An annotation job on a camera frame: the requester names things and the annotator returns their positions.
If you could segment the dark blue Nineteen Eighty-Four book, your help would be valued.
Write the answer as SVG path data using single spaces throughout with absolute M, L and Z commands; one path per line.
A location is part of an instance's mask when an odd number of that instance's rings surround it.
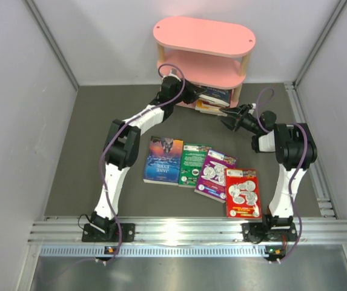
M 199 98 L 203 101 L 215 104 L 221 107 L 228 107 L 232 95 L 232 90 L 218 89 L 203 86 L 203 92 Z

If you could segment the red cartoon paperback book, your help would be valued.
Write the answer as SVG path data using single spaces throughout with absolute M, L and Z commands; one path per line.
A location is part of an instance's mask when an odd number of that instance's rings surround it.
M 225 170 L 226 217 L 259 221 L 262 219 L 259 183 L 255 169 Z

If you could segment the dark red cream book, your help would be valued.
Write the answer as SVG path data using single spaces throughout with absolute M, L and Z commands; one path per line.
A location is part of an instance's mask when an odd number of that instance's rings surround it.
M 217 115 L 217 116 L 226 116 L 226 113 L 221 112 L 219 107 L 204 107 L 204 106 L 195 106 L 195 109 L 201 113 Z

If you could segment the black Treehouse paperback book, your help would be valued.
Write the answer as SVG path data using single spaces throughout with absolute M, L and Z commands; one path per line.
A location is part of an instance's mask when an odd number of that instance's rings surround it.
M 196 106 L 197 105 L 198 106 L 204 106 L 204 107 L 219 107 L 220 109 L 224 108 L 224 106 L 220 106 L 220 105 L 217 105 L 217 104 L 211 104 L 211 103 L 206 102 L 206 101 L 201 100 L 201 99 L 196 102 Z

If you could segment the aluminium mounting rail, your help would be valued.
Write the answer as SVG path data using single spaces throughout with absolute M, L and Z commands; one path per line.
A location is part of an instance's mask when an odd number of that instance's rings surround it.
M 33 223 L 30 243 L 79 243 L 81 225 L 72 217 L 50 217 Z M 135 224 L 135 244 L 189 246 L 195 244 L 237 244 L 243 241 L 243 224 L 227 218 L 122 218 L 123 223 Z M 347 243 L 347 220 L 303 218 L 303 244 Z

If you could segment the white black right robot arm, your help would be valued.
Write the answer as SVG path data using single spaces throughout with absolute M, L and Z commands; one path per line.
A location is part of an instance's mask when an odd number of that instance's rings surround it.
M 254 104 L 221 109 L 219 119 L 231 131 L 245 129 L 253 134 L 251 147 L 256 153 L 273 153 L 279 164 L 274 196 L 262 222 L 244 224 L 245 241 L 278 240 L 285 236 L 296 241 L 302 225 L 294 224 L 300 215 L 296 207 L 299 185 L 318 155 L 314 138 L 305 123 L 278 123 L 272 111 L 258 114 Z

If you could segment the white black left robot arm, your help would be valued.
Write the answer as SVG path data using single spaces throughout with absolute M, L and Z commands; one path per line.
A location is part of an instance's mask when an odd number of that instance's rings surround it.
M 186 79 L 164 77 L 156 97 L 143 110 L 128 119 L 115 119 L 111 123 L 99 161 L 102 190 L 91 214 L 92 228 L 107 237 L 121 232 L 116 216 L 119 195 L 127 172 L 137 160 L 141 136 L 167 120 L 176 104 L 194 103 L 204 91 Z

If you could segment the purple cartoon paperback book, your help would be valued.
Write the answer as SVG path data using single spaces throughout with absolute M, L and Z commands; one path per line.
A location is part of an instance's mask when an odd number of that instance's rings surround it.
M 225 170 L 235 168 L 236 162 L 235 157 L 210 149 L 206 154 L 194 191 L 225 203 Z

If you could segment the green paperback book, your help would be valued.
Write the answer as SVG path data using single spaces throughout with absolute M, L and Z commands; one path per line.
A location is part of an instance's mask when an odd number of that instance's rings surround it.
M 212 149 L 212 146 L 208 144 L 184 143 L 180 165 L 179 186 L 195 188 L 209 149 Z

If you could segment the pink three-tier shelf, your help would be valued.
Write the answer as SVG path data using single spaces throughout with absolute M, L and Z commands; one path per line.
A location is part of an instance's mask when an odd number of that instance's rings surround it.
M 186 16 L 170 16 L 153 27 L 157 67 L 166 75 L 181 71 L 193 84 L 232 91 L 230 105 L 239 102 L 254 33 L 240 24 Z

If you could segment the blue bottom book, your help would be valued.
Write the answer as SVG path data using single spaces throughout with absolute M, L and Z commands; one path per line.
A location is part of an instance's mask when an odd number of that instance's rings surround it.
M 179 183 L 183 140 L 152 136 L 143 181 L 177 186 Z

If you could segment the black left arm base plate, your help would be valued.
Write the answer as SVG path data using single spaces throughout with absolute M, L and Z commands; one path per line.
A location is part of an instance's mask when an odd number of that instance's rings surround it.
M 121 231 L 118 225 L 113 222 L 109 223 L 105 230 L 99 229 L 93 224 L 85 224 L 82 234 L 82 242 L 86 243 L 118 243 L 122 234 L 123 243 L 132 243 L 135 235 L 135 224 L 123 223 L 121 224 Z

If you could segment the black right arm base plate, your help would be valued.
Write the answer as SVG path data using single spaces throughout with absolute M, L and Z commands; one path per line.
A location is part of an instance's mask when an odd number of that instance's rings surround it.
M 263 223 L 248 222 L 242 224 L 243 241 L 253 244 L 262 242 L 294 242 L 297 239 L 295 225 L 286 228 L 268 228 Z

